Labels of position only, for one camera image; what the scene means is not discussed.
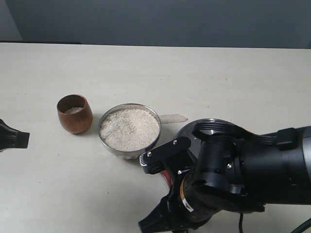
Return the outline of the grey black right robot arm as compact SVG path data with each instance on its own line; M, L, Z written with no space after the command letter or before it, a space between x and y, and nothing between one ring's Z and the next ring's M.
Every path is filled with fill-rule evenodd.
M257 135L227 122L202 122L139 158L147 174L168 172L169 193L139 222L143 233L179 233L220 211L263 212L266 204L311 202L311 129Z

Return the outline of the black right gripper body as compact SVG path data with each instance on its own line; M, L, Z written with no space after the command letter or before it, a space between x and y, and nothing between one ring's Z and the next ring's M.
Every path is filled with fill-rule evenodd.
M263 212L263 204L245 189L239 159L239 143L257 136L238 126L195 126L192 134L201 140L198 158L176 180L171 195L188 197L189 224L203 225L222 210L239 214Z

